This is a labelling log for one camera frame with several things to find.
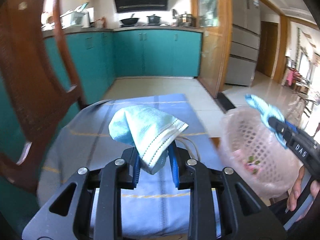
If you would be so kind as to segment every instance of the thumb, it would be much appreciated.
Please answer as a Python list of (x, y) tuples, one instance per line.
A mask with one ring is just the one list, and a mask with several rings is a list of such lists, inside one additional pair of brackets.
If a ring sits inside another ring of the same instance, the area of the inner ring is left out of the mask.
[(320, 190), (320, 183), (316, 180), (313, 181), (310, 186), (310, 193), (314, 199), (317, 197), (319, 190)]

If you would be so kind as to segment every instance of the countertop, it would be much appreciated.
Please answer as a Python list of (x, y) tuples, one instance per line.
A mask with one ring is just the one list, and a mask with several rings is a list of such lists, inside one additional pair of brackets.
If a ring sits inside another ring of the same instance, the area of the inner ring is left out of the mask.
[[(134, 26), (134, 27), (124, 27), (116, 29), (103, 29), (103, 28), (82, 28), (82, 27), (68, 27), (63, 29), (65, 35), (73, 33), (89, 33), (89, 32), (119, 32), (119, 31), (129, 31), (129, 30), (141, 30), (141, 29), (160, 29), (160, 30), (178, 30), (187, 32), (198, 32), (203, 33), (203, 30), (190, 28), (190, 27), (173, 27), (173, 26)], [(44, 38), (53, 37), (53, 30), (43, 31)]]

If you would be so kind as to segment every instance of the black pot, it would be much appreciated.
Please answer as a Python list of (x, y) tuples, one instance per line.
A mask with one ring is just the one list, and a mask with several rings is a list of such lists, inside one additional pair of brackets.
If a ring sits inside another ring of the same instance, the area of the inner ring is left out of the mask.
[(128, 19), (122, 19), (121, 22), (124, 25), (134, 25), (138, 22), (139, 18), (128, 18)]
[(160, 18), (159, 16), (151, 15), (151, 16), (147, 16), (148, 17), (148, 22), (149, 23), (160, 23)]

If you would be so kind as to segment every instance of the brown chair back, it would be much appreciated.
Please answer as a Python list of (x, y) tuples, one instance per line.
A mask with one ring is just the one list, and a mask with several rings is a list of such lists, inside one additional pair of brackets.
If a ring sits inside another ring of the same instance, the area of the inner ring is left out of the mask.
[(59, 0), (53, 0), (54, 34), (71, 82), (68, 91), (51, 68), (41, 32), (43, 3), (6, 0), (0, 7), (0, 71), (27, 140), (17, 163), (0, 154), (0, 175), (34, 193), (37, 170), (59, 121), (74, 102), (80, 109), (86, 106), (62, 31)]

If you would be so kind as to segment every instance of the laundry basket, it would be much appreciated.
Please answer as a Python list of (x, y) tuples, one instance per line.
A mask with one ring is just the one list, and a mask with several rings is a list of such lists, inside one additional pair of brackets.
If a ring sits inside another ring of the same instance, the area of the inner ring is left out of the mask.
[[(283, 149), (261, 122), (257, 110), (249, 106), (232, 109), (221, 127), (221, 161), (232, 167), (259, 197), (278, 197), (293, 186), (302, 164), (290, 150)], [(259, 166), (257, 173), (248, 170), (247, 162), (252, 159)]]

